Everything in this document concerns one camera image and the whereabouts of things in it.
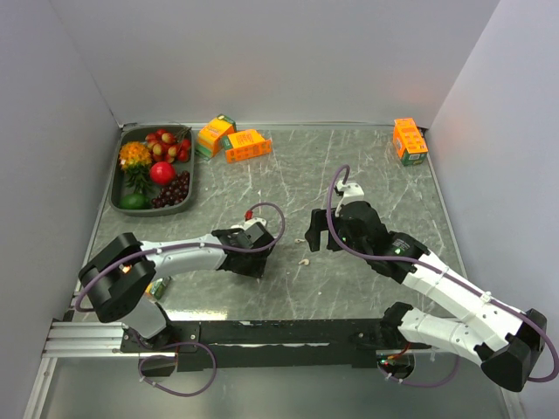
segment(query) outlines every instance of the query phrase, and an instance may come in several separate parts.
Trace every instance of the marble surface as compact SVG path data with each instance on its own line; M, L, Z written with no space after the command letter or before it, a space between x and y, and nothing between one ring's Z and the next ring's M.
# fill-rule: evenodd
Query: marble surface
M253 203L277 203L286 215L286 234L268 258L261 280L223 271L177 275L162 299L172 319L350 319L379 318L403 301L446 315L429 299L372 271L364 261L340 252L311 253L303 238L314 208L324 208L327 187L343 163L366 200L389 230L427 244L460 271L451 232L427 162L405 168L391 143L392 130L263 130L273 153L228 164L223 154L196 162L192 204L182 214L136 218L116 213L108 203L93 243L96 254L116 235L132 231L150 241L202 236L242 219ZM272 209L262 209L269 229L278 229ZM310 260L309 266L298 263ZM95 321L94 315L76 320Z

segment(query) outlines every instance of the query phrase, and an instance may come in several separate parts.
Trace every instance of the small toy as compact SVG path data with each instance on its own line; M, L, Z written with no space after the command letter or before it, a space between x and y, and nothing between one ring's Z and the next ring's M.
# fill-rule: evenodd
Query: small toy
M225 156L229 163L272 152L272 139L266 139L256 129L247 129L223 138Z
M394 120L392 142L404 166L420 164L427 156L427 145L412 118Z
M222 138L237 132L235 121L223 114L218 115L202 128L198 134L196 152L206 159L212 158L221 150Z

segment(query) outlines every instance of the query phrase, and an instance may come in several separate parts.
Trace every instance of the gray wall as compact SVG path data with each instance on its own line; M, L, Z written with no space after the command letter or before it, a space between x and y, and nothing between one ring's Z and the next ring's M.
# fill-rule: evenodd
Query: gray wall
M557 16L553 0L502 0L429 140L471 279L544 312L559 345ZM550 358L534 375L550 372ZM529 417L550 418L558 394L554 381L529 383L521 396Z
M117 127L46 2L0 3L0 392L24 413L72 295Z
M431 125L498 0L51 0L119 122Z

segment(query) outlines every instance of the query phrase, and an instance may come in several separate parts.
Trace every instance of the tray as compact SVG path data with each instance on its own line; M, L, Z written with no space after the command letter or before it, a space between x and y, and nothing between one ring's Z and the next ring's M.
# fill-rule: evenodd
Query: tray
M126 214L127 216L168 216L171 214L177 214L179 212L185 211L189 206L189 200L192 196L192 179L194 179L194 147L195 147L195 140L192 136L192 131L190 130L187 134L187 137L190 139L190 143L192 148L190 149L190 160L181 162L176 161L173 163L173 167L177 173L180 173L184 170L188 170L190 172L190 183L189 183L189 194L184 198L184 201L177 205L173 205L167 208L154 208L154 209L123 209L119 208L119 202L121 198L127 194L133 192L131 188L128 188L125 185L126 182L126 175L118 167L118 155L121 150L121 147L131 141L139 141L145 142L146 135L149 133L155 132L157 129L163 128L169 131L172 134L178 133L183 127L177 125L156 125L156 126L145 126L145 127L138 127L132 129L126 133L122 134L121 142L119 143L119 147L116 149L116 156L114 158L114 174L113 179L111 180L111 187L110 187L110 195L109 201L111 206L114 208L115 211L120 212L121 214ZM152 198L157 197L161 190L161 187L156 184L152 184L153 190L151 193L148 194L148 198L151 201Z

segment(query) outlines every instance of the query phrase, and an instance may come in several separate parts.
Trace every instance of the green label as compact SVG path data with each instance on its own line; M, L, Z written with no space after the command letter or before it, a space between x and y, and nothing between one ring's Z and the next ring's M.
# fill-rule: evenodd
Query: green label
M225 150L232 150L233 149L233 145L231 144L231 140L229 140L229 135L226 135L225 137L223 137L221 139L221 147L223 147Z

